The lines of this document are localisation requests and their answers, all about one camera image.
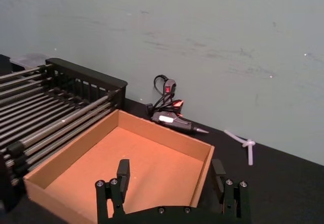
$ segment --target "open cardboard tray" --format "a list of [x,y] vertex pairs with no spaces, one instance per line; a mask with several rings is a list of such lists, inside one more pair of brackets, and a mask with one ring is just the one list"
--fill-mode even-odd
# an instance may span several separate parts
[[[96,223],[95,182],[116,177],[121,159],[131,177],[124,210],[196,207],[214,147],[116,110],[24,178],[29,198],[69,223]],[[108,213],[112,216],[112,203]]]

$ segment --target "bolt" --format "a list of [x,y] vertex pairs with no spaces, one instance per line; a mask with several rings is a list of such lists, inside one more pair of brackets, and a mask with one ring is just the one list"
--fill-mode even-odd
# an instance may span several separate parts
[[98,186],[98,187],[103,186],[103,181],[99,180],[99,181],[97,182],[97,186]]
[[112,181],[110,181],[110,183],[112,184],[112,185],[116,185],[117,183],[118,183],[118,181],[117,181],[117,179],[113,179]]
[[227,185],[232,185],[233,184],[233,181],[230,180],[230,179],[226,180],[225,182],[226,182]]
[[162,208],[162,207],[160,207],[159,209],[158,209],[158,212],[160,213],[160,214],[163,214],[164,213],[164,208]]
[[245,182],[245,181],[240,182],[239,185],[241,185],[242,187],[247,187],[248,186],[247,182]]
[[191,209],[189,207],[185,207],[184,208],[184,212],[186,212],[187,214],[191,211]]

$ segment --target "power cord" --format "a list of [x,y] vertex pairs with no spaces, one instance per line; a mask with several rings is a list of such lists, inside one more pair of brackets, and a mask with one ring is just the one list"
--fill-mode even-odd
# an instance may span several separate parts
[[[158,79],[162,79],[164,81],[163,92],[160,91],[156,86]],[[155,90],[161,95],[161,98],[154,105],[146,105],[147,113],[149,115],[153,115],[155,112],[168,111],[180,115],[183,100],[173,100],[173,97],[175,96],[176,82],[173,79],[169,79],[165,75],[158,75],[155,77],[153,85]]]

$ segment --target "metal rod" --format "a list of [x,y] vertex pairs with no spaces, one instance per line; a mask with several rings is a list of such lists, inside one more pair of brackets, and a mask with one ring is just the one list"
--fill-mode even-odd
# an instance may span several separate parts
[[10,108],[12,108],[12,107],[15,107],[15,106],[17,106],[17,105],[23,104],[23,103],[25,103],[25,102],[28,102],[29,100],[32,100],[32,99],[38,98],[38,97],[43,96],[43,95],[45,95],[45,93],[36,94],[36,95],[33,95],[33,96],[29,97],[29,98],[26,98],[26,99],[23,99],[23,100],[17,101],[17,102],[15,102],[15,103],[12,103],[12,104],[7,105],[7,106],[4,106],[4,107],[1,107],[1,108],[0,108],[0,112],[2,112],[2,111],[4,111],[4,110],[7,110],[7,109],[10,109]]
[[66,116],[63,119],[59,119],[55,122],[53,122],[52,124],[47,125],[46,127],[44,127],[41,130],[36,131],[34,134],[27,136],[23,139],[20,140],[20,142],[27,148],[30,147],[32,144],[34,144],[35,142],[39,141],[40,139],[47,137],[49,134],[51,134],[52,132],[62,128],[63,126],[69,124],[70,122],[72,122],[73,120],[79,118],[80,116],[84,115],[85,113],[87,113],[88,111],[94,109],[95,107],[97,107],[98,105],[100,105],[101,103],[107,101],[110,97],[109,96],[104,96],[96,101],[94,101],[93,103],[85,106],[84,108]]
[[16,106],[16,107],[13,107],[13,108],[11,108],[11,109],[8,109],[8,110],[6,110],[6,111],[3,111],[3,112],[0,113],[0,117],[1,117],[1,116],[4,116],[4,115],[6,115],[6,114],[9,114],[9,113],[11,113],[11,112],[13,112],[13,111],[16,111],[16,110],[18,110],[18,109],[24,108],[24,107],[26,107],[26,106],[28,106],[28,105],[34,104],[34,103],[36,103],[36,102],[38,102],[38,101],[40,101],[40,100],[42,100],[42,99],[46,99],[46,98],[48,98],[48,97],[49,97],[49,95],[45,95],[45,96],[42,96],[42,97],[40,97],[40,98],[38,98],[38,99],[34,99],[34,100],[31,100],[31,101],[28,101],[27,103],[24,103],[24,104],[18,105],[18,106]]
[[[67,108],[68,106],[69,105],[65,105],[65,106],[61,107],[61,109]],[[12,130],[9,130],[9,131],[5,132],[4,134],[0,135],[0,141],[2,139],[6,138],[6,137],[8,137],[8,136],[10,136],[10,135],[18,132],[18,131],[21,131],[21,130],[23,130],[23,129],[25,129],[25,128],[27,128],[27,127],[29,127],[29,126],[31,126],[31,125],[33,125],[33,124],[41,121],[41,120],[43,120],[43,119],[46,119],[47,117],[51,116],[52,114],[54,114],[56,112],[57,112],[57,110],[54,110],[54,111],[51,111],[51,112],[49,112],[47,114],[43,114],[42,116],[40,116],[40,117],[38,117],[36,119],[33,119],[33,120],[31,120],[31,121],[23,124],[23,125],[20,125],[20,126],[14,128]]]
[[53,97],[51,97],[51,98],[49,98],[49,99],[45,99],[45,100],[43,100],[43,101],[41,101],[41,102],[38,102],[38,103],[35,103],[35,104],[33,104],[33,105],[30,105],[30,106],[28,106],[28,107],[25,107],[25,108],[23,108],[23,109],[21,109],[21,110],[18,110],[18,111],[16,111],[16,112],[14,112],[14,113],[11,113],[11,114],[8,114],[8,115],[6,115],[6,116],[3,116],[3,117],[0,118],[0,122],[4,121],[4,120],[6,120],[6,119],[10,119],[10,118],[12,118],[12,117],[14,117],[14,116],[16,116],[16,115],[19,115],[19,114],[21,114],[21,113],[23,113],[23,112],[25,112],[25,111],[28,111],[28,110],[30,110],[30,109],[33,109],[33,108],[35,108],[35,107],[37,107],[37,106],[39,106],[39,105],[42,105],[42,104],[44,104],[44,103],[47,103],[47,102],[49,102],[49,101],[51,101],[51,100],[53,100]]
[[41,76],[42,76],[42,74],[37,74],[37,75],[27,76],[27,77],[24,77],[24,78],[21,78],[21,79],[17,79],[17,80],[14,80],[14,81],[9,81],[7,83],[0,84],[0,89],[11,87],[11,86],[20,84],[20,83],[22,83],[24,81],[34,80],[34,79],[39,78]]
[[15,93],[17,93],[19,91],[25,90],[25,89],[27,89],[27,88],[29,88],[31,86],[35,86],[35,85],[41,84],[41,83],[43,83],[45,81],[49,81],[51,79],[52,79],[51,77],[48,77],[48,78],[45,78],[44,80],[34,81],[34,82],[31,82],[31,83],[26,84],[26,85],[23,85],[23,86],[15,87],[13,89],[10,89],[10,90],[1,92],[0,93],[0,97],[4,97],[4,96],[10,95],[10,94],[15,94]]
[[35,169],[37,166],[39,166],[41,163],[45,162],[49,157],[53,156],[55,153],[57,153],[58,151],[60,151],[63,147],[65,147],[66,145],[68,145],[70,142],[72,142],[75,138],[66,141],[65,143],[63,143],[61,146],[59,146],[57,149],[55,149],[53,152],[49,153],[46,157],[44,157],[43,159],[41,159],[40,161],[34,163],[33,165],[31,165],[28,168],[28,171],[32,171],[33,169]]
[[41,158],[47,156],[50,152],[52,152],[54,149],[58,148],[60,145],[62,145],[66,141],[68,141],[71,138],[74,138],[77,135],[79,135],[80,133],[82,133],[85,129],[87,129],[88,127],[90,127],[91,125],[93,125],[94,123],[96,123],[97,121],[99,121],[100,119],[102,119],[105,115],[109,114],[112,110],[113,110],[113,107],[110,108],[110,109],[108,109],[108,110],[106,110],[106,111],[104,111],[104,112],[102,112],[101,114],[97,115],[93,119],[88,120],[87,122],[85,122],[84,124],[80,125],[79,127],[77,127],[76,129],[74,129],[70,133],[64,135],[63,137],[61,137],[57,141],[53,142],[49,146],[45,147],[44,149],[42,149],[39,152],[37,152],[36,154],[34,154],[32,157],[28,158],[27,163],[29,165],[32,165],[32,164],[36,163],[38,160],[40,160]]
[[31,146],[25,151],[26,156],[30,156],[34,154],[35,152],[39,151],[41,148],[47,146],[48,144],[55,141],[57,138],[63,136],[64,134],[68,133],[70,130],[78,127],[80,124],[84,123],[85,121],[89,120],[91,117],[94,117],[96,114],[104,110],[105,108],[109,107],[111,103],[107,103],[95,110],[93,110],[91,113],[81,117],[80,119],[74,121],[72,124],[69,124],[67,127],[64,127],[62,130],[55,132],[54,134],[50,135],[46,139],[40,141],[39,143]]
[[21,118],[24,118],[24,117],[26,117],[26,116],[28,116],[28,115],[30,115],[30,114],[33,114],[33,113],[35,113],[35,112],[37,112],[37,111],[39,111],[39,110],[41,110],[41,109],[43,109],[43,108],[46,108],[46,107],[48,107],[48,106],[50,106],[50,105],[52,105],[52,104],[54,104],[54,103],[56,103],[56,102],[58,102],[58,101],[59,101],[59,100],[54,100],[54,101],[52,101],[52,102],[49,102],[48,104],[41,105],[41,106],[39,106],[39,107],[37,107],[37,108],[34,108],[34,109],[32,109],[32,110],[29,110],[29,111],[27,111],[27,112],[25,112],[25,113],[19,114],[19,115],[17,115],[16,117],[13,117],[13,118],[11,118],[11,119],[9,119],[9,120],[6,120],[6,121],[0,123],[0,127],[3,127],[3,126],[5,126],[5,125],[7,125],[7,124],[10,124],[10,123],[12,123],[12,122],[15,122],[16,120],[21,119]]
[[[62,108],[64,108],[65,106],[63,106],[63,107],[61,107],[61,108],[59,108],[59,109],[54,110],[52,113],[59,112],[59,111],[62,110]],[[18,134],[16,134],[16,135],[14,135],[14,136],[12,136],[12,137],[10,137],[10,138],[8,138],[8,139],[2,141],[2,142],[0,143],[0,148],[2,148],[2,147],[5,146],[6,144],[8,144],[8,143],[10,143],[10,142],[12,142],[12,141],[14,141],[14,140],[16,140],[16,139],[22,137],[23,135],[25,135],[25,134],[27,134],[27,133],[29,133],[29,132],[31,132],[31,131],[37,129],[38,127],[41,127],[41,126],[47,124],[48,122],[50,122],[50,121],[52,121],[52,120],[58,118],[59,116],[61,116],[61,115],[63,115],[63,114],[66,114],[66,113],[70,112],[70,111],[73,110],[73,109],[74,109],[74,107],[70,107],[70,108],[68,108],[68,109],[66,109],[66,110],[64,110],[64,111],[62,111],[62,112],[59,112],[59,113],[55,114],[55,115],[52,116],[52,117],[47,118],[46,120],[44,120],[44,121],[42,121],[42,122],[40,122],[40,123],[38,123],[38,124],[35,124],[35,125],[31,126],[30,128],[27,128],[27,129],[24,130],[24,131],[19,132]]]
[[29,69],[29,70],[18,71],[18,72],[11,73],[11,74],[8,74],[8,75],[0,76],[0,81],[10,79],[10,78],[14,78],[14,77],[21,76],[21,75],[25,75],[25,74],[28,74],[28,73],[31,73],[31,72],[34,72],[34,71],[38,71],[38,70],[40,70],[40,68],[36,67],[36,68]]
[[46,109],[43,109],[43,110],[40,110],[40,111],[35,110],[35,112],[36,112],[35,114],[32,114],[32,115],[30,115],[30,116],[28,116],[28,117],[25,117],[25,118],[23,118],[22,120],[16,121],[16,122],[14,122],[13,124],[9,124],[9,125],[6,126],[6,127],[0,128],[0,133],[2,133],[2,132],[6,132],[6,131],[8,131],[8,130],[10,130],[10,129],[12,129],[12,128],[18,126],[18,125],[20,125],[20,124],[22,124],[22,123],[28,122],[28,121],[30,121],[30,120],[32,120],[32,119],[34,119],[34,118],[36,118],[36,117],[38,117],[38,116],[40,116],[40,115],[43,115],[43,114],[45,114],[46,112],[48,112],[48,111],[50,111],[50,110],[52,110],[52,109],[55,109],[55,108],[57,108],[58,106],[61,106],[62,104],[64,104],[64,103],[61,102],[61,103],[58,103],[58,104],[56,104],[56,105],[53,105],[52,107],[48,107],[49,105],[45,105]]
[[29,90],[29,91],[26,91],[26,92],[23,92],[23,93],[13,95],[13,96],[11,96],[9,98],[0,100],[0,105],[9,103],[10,101],[17,101],[19,98],[23,98],[23,97],[26,97],[28,95],[32,95],[34,93],[39,93],[40,91],[43,91],[43,90],[44,90],[44,87],[40,86],[40,87],[34,88],[32,90]]

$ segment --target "black tabletop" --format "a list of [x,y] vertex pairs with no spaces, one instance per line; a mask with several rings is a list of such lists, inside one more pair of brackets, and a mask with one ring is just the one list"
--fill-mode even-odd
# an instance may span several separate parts
[[[143,104],[126,101],[125,110],[147,118]],[[222,161],[227,177],[245,180],[250,189],[254,223],[324,223],[324,166],[256,144],[254,165],[248,166],[246,149],[222,131],[197,124],[207,135],[193,137],[215,146],[214,158]],[[202,190],[200,208],[219,211],[210,175]],[[65,223],[24,197],[0,220],[4,223]]]

